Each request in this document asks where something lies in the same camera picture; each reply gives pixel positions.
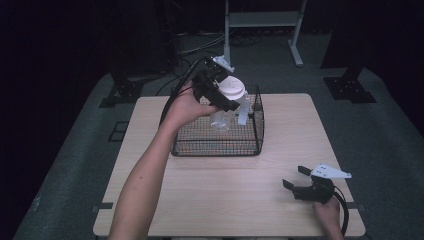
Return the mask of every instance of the wire basket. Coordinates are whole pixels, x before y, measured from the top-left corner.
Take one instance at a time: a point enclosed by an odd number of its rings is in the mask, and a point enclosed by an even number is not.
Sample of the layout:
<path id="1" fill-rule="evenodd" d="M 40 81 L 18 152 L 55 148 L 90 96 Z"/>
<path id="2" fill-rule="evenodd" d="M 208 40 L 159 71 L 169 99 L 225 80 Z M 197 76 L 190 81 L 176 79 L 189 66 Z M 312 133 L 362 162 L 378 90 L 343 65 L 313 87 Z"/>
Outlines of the wire basket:
<path id="1" fill-rule="evenodd" d="M 246 86 L 250 108 L 246 125 L 238 125 L 239 109 L 231 122 L 230 130 L 212 129 L 210 117 L 200 117 L 182 127 L 175 137 L 171 154 L 178 157 L 231 157 L 256 156 L 261 153 L 264 140 L 264 110 L 259 87 Z M 201 104 L 209 104 L 206 98 Z"/>

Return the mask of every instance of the table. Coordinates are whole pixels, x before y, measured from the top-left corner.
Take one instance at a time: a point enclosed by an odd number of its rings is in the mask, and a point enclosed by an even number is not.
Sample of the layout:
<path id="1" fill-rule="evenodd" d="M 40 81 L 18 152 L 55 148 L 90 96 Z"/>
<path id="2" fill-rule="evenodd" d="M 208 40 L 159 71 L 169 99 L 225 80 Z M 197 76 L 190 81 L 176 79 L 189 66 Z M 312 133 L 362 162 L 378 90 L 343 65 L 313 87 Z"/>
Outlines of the table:
<path id="1" fill-rule="evenodd" d="M 340 168 L 312 99 L 307 94 L 262 94 L 265 135 L 255 157 L 169 156 L 149 236 L 302 237 L 322 236 L 312 204 L 295 200 L 282 185 L 310 186 L 297 166 L 320 163 Z M 107 236 L 122 186 L 153 138 L 167 97 L 142 97 L 135 106 L 93 231 Z M 334 180 L 348 202 L 344 179 Z M 362 236 L 357 209 L 350 209 L 346 236 Z"/>
<path id="2" fill-rule="evenodd" d="M 303 66 L 297 50 L 297 39 L 302 26 L 307 0 L 302 0 L 299 11 L 286 12 L 230 12 L 229 0 L 225 1 L 224 56 L 231 64 L 230 27 L 276 27 L 294 26 L 293 39 L 288 40 L 290 51 L 297 67 Z"/>

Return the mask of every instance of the white cup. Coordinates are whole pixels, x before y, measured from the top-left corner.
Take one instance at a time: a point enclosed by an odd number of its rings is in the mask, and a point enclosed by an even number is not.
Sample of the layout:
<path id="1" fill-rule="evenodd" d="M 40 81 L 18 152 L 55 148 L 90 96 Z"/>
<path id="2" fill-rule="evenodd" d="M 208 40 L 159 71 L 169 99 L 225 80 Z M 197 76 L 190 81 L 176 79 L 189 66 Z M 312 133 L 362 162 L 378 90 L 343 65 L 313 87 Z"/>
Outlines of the white cup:
<path id="1" fill-rule="evenodd" d="M 222 82 L 218 83 L 219 91 L 229 100 L 235 100 L 241 104 L 241 100 L 245 97 L 245 86 L 237 78 L 228 76 Z M 231 121 L 235 116 L 235 112 L 228 110 L 219 111 L 211 115 L 211 127 L 220 132 L 226 132 L 230 129 Z"/>

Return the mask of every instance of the hand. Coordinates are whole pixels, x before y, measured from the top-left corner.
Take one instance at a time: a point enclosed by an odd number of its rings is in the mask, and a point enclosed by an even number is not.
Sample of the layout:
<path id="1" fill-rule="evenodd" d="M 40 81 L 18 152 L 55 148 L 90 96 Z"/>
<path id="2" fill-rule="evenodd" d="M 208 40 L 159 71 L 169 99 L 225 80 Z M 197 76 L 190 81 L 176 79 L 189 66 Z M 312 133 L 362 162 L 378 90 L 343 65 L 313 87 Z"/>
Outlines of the hand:
<path id="1" fill-rule="evenodd" d="M 332 197 L 326 204 L 314 202 L 312 205 L 315 217 L 324 228 L 329 239 L 343 239 L 340 229 L 340 204 Z"/>
<path id="2" fill-rule="evenodd" d="M 195 121 L 201 116 L 207 116 L 219 111 L 216 106 L 202 105 L 193 95 L 192 82 L 186 84 L 172 103 L 164 122 L 172 124 L 176 129 Z"/>

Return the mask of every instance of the person's left hand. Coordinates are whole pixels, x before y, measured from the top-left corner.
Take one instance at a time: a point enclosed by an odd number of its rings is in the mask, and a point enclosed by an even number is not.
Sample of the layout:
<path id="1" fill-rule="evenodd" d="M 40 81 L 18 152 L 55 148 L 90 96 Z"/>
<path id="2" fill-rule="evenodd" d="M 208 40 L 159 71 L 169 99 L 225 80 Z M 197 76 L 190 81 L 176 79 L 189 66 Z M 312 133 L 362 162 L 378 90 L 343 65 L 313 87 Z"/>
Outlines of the person's left hand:
<path id="1" fill-rule="evenodd" d="M 201 116 L 207 116 L 217 111 L 219 111 L 219 108 L 216 106 L 202 105 L 196 101 L 193 95 L 192 82 L 190 81 L 184 85 L 180 94 L 172 103 L 164 122 L 179 129 Z"/>

